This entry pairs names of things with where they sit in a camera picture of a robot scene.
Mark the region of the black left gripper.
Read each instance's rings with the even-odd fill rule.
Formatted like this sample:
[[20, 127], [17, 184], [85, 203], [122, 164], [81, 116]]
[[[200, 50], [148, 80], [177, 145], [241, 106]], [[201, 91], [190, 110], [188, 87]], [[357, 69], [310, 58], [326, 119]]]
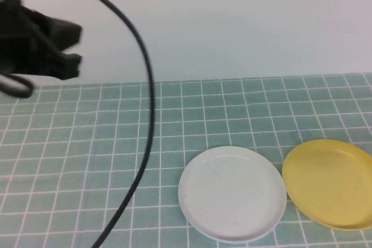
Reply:
[[77, 45], [83, 32], [76, 23], [23, 7], [21, 0], [1, 0], [1, 73], [49, 76], [60, 80], [79, 77], [82, 57], [74, 53], [63, 54], [56, 62], [28, 31], [18, 11], [24, 12], [59, 51]]

